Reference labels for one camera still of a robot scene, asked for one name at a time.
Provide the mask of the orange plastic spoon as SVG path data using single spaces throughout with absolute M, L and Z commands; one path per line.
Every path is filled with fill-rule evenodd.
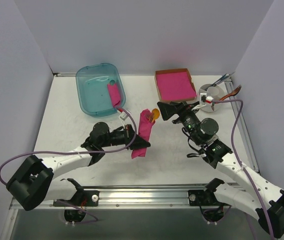
M 154 123 L 158 118 L 160 117 L 160 111 L 157 108 L 154 108 L 151 111 L 151 115 L 150 115 L 150 122 Z

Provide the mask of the pink paper napkin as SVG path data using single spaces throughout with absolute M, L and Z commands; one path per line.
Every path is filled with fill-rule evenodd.
M 154 122 L 150 122 L 147 119 L 147 115 L 151 114 L 149 109 L 144 109 L 140 113 L 139 127 L 138 127 L 138 135 L 146 141 L 149 141 L 152 127 L 154 126 Z M 131 158 L 134 159 L 136 157 L 145 157 L 147 152 L 147 148 L 136 149 L 131 153 Z

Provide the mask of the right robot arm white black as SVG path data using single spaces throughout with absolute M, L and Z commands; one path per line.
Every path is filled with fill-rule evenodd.
M 226 204 L 255 218 L 271 237 L 284 235 L 284 190 L 244 164 L 234 147 L 228 147 L 217 136 L 218 123 L 212 118 L 199 120 L 196 112 L 200 103 L 158 102 L 163 120 L 177 115 L 173 124 L 182 124 L 188 139 L 198 149 L 197 155 L 215 170 L 237 183 L 234 188 L 219 178 L 211 180 L 204 189 L 199 204 Z

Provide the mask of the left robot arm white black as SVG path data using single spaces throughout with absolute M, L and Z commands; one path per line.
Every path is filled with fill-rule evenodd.
M 60 185 L 53 180 L 72 170 L 97 163 L 105 155 L 104 148 L 118 145 L 133 151 L 151 146 L 136 134 L 131 124 L 110 131 L 105 122 L 98 122 L 89 137 L 66 155 L 38 158 L 32 154 L 27 157 L 7 182 L 6 188 L 26 211 L 49 200 L 72 206 L 80 205 L 84 200 L 97 201 L 97 194 L 88 193 L 72 178 L 62 179 Z

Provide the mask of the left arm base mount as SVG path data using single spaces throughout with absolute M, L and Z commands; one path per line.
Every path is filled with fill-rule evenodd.
M 55 200 L 53 206 L 55 207 L 70 207 L 65 209 L 63 218 L 66 224 L 82 225 L 98 222 L 99 219 L 89 213 L 87 207 L 97 207 L 99 204 L 98 190 L 82 190 L 77 193 L 70 200 Z

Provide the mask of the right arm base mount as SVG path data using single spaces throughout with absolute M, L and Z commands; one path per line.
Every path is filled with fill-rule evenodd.
M 218 225 L 231 209 L 230 205 L 219 202 L 209 190 L 189 190 L 188 202 L 191 207 L 199 207 L 202 218 L 208 225 Z

